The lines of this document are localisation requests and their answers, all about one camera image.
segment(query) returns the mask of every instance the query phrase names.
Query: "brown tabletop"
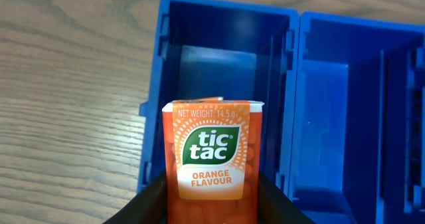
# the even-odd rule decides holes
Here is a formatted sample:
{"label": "brown tabletop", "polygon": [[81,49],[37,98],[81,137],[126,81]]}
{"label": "brown tabletop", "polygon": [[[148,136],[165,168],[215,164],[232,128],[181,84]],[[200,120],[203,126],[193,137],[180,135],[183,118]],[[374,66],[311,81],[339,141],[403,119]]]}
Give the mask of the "brown tabletop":
{"label": "brown tabletop", "polygon": [[[425,24],[425,0],[235,0]],[[0,223],[101,223],[137,185],[159,0],[0,0]]]}

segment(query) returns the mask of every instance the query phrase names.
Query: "green leaf logo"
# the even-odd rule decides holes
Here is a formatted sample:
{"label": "green leaf logo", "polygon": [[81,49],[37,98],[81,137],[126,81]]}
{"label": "green leaf logo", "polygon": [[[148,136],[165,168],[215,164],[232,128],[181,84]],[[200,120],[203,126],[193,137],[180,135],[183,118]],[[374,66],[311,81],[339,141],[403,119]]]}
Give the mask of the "green leaf logo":
{"label": "green leaf logo", "polygon": [[239,126],[209,126],[189,134],[183,148],[183,165],[220,165],[231,160],[239,140]]}

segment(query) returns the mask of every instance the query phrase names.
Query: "product label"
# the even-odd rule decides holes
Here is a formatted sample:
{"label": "product label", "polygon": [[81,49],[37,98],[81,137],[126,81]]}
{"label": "product label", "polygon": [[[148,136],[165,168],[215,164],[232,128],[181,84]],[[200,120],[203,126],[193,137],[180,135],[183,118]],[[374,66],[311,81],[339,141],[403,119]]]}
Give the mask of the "product label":
{"label": "product label", "polygon": [[249,102],[194,100],[173,103],[181,198],[242,198],[249,117]]}

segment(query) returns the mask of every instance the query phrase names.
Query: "blue tray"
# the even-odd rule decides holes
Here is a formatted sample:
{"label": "blue tray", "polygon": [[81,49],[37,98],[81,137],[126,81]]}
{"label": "blue tray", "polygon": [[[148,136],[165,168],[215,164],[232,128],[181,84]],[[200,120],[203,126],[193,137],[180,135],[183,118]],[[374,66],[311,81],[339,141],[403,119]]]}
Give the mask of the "blue tray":
{"label": "blue tray", "polygon": [[161,0],[138,190],[165,169],[161,108],[224,96],[266,103],[260,171],[316,223],[423,223],[424,37],[415,25]]}
{"label": "blue tray", "polygon": [[291,9],[161,0],[149,99],[140,106],[146,128],[139,191],[165,169],[161,109],[176,99],[265,102],[260,171],[275,179],[282,134],[292,140],[298,28]]}

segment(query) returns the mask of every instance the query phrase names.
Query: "orange tic tac container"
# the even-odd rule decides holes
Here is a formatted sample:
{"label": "orange tic tac container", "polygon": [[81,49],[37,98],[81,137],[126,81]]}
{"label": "orange tic tac container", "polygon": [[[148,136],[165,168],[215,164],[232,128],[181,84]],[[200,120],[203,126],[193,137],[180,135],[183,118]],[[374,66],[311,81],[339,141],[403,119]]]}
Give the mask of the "orange tic tac container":
{"label": "orange tic tac container", "polygon": [[163,108],[168,224],[257,224],[262,102]]}

